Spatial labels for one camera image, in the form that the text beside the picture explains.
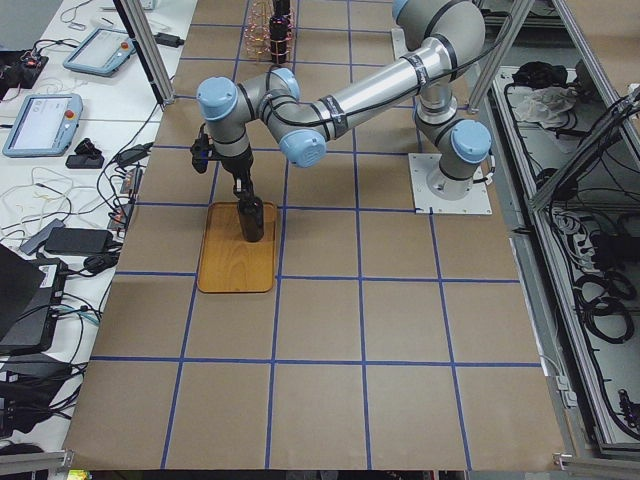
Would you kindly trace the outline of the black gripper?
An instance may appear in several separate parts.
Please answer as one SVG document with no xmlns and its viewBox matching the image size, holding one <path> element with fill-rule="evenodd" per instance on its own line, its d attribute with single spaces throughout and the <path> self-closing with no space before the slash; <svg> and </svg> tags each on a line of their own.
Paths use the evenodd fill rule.
<svg viewBox="0 0 640 480">
<path fill-rule="evenodd" d="M 235 156 L 222 157 L 220 160 L 222 167 L 234 178 L 233 193 L 239 204 L 257 205 L 260 202 L 260 198 L 254 192 L 251 179 L 253 161 L 251 149 L 246 149 Z"/>
</svg>

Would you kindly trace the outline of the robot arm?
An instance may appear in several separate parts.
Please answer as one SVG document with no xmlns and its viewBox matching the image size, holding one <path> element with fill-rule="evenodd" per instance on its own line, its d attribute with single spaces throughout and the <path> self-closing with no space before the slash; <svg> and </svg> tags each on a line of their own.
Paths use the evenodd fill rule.
<svg viewBox="0 0 640 480">
<path fill-rule="evenodd" d="M 396 1 L 392 14 L 406 53 L 311 104 L 300 103 L 300 87 L 287 68 L 273 67 L 240 83 L 204 80 L 197 89 L 205 122 L 191 147 L 194 169 L 203 173 L 209 162 L 221 162 L 233 175 L 236 197 L 252 203 L 248 123 L 261 121 L 290 163 L 310 167 L 325 156 L 328 142 L 416 97 L 416 126 L 441 153 L 427 176 L 428 188 L 445 200 L 464 198 L 488 156 L 491 136 L 484 125 L 458 113 L 450 84 L 481 57 L 483 16 L 470 1 Z"/>
</svg>

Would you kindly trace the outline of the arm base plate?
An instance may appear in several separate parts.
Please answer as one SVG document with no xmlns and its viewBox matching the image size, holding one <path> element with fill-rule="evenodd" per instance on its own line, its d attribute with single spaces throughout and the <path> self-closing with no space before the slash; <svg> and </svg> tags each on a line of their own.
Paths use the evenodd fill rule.
<svg viewBox="0 0 640 480">
<path fill-rule="evenodd" d="M 405 34 L 404 31 L 399 27 L 392 28 L 390 30 L 390 34 L 394 60 L 397 61 L 408 52 L 405 43 Z"/>
<path fill-rule="evenodd" d="M 440 170 L 440 154 L 408 155 L 411 187 L 416 214 L 480 215 L 493 213 L 488 187 L 478 166 L 471 179 L 458 181 Z"/>
</svg>

